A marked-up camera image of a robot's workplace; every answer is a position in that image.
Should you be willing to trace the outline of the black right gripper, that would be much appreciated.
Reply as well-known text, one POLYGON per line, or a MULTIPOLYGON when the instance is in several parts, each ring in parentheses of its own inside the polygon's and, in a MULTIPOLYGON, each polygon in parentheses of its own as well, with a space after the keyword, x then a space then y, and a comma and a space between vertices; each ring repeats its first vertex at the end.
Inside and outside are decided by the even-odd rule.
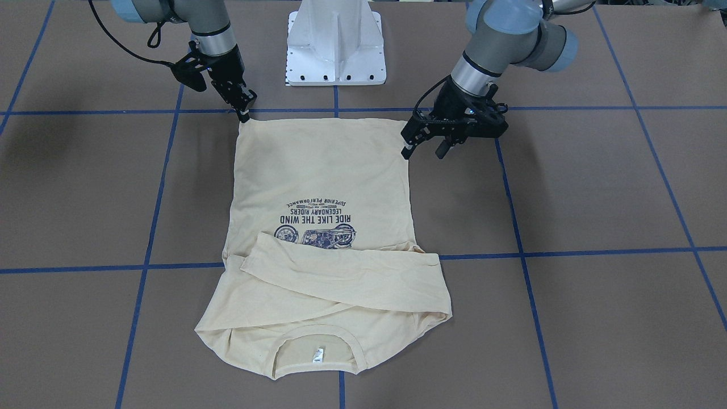
POLYGON ((205 91, 207 83, 202 72, 207 72, 211 84, 234 109, 239 122, 249 121, 249 109, 257 100, 257 93, 250 90, 244 81, 244 63, 239 47, 234 46, 223 55, 206 55, 198 43, 190 43, 189 46, 190 52, 171 65, 173 76, 192 90, 205 91))

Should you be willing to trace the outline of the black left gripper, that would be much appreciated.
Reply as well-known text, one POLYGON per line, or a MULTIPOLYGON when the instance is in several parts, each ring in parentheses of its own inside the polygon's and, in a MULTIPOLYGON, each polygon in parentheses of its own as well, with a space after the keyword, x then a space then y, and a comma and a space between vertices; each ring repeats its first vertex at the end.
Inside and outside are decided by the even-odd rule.
POLYGON ((505 103, 495 103, 493 97, 498 85, 486 85, 484 96, 472 96, 460 90, 451 77, 442 78, 424 93, 418 101, 407 124, 403 127, 404 146, 402 156, 409 160, 415 148, 432 137, 442 136, 443 140, 434 154, 443 158, 457 144, 470 137, 499 138, 508 129, 504 114, 508 111, 505 103), (424 114, 420 110, 421 101, 441 87, 433 110, 424 114))

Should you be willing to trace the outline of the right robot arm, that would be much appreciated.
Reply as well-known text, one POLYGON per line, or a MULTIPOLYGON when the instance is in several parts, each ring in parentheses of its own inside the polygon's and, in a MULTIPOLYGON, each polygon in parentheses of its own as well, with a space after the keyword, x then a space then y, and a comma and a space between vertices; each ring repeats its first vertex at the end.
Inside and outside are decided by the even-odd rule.
POLYGON ((234 109, 238 120, 250 119, 249 108, 256 93, 244 81, 244 63, 228 10, 223 1, 112 1, 122 20, 154 23, 151 39, 160 38, 164 23, 189 25, 190 52, 177 62, 161 61, 179 83, 195 91, 205 91, 207 72, 211 85, 234 109))

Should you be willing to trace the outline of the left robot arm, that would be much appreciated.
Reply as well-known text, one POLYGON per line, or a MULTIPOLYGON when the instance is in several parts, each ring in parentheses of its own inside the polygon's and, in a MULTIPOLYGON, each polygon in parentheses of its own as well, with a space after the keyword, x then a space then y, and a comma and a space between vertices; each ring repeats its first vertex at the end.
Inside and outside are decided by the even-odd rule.
POLYGON ((505 103, 496 103, 498 79, 506 68, 560 72, 574 60, 578 39, 553 19, 576 15, 593 1, 473 1, 466 25, 471 39, 452 72, 434 85, 433 110, 415 107, 403 127, 402 156, 433 137, 443 137, 436 156, 444 158, 469 138, 499 138, 508 124, 505 103))

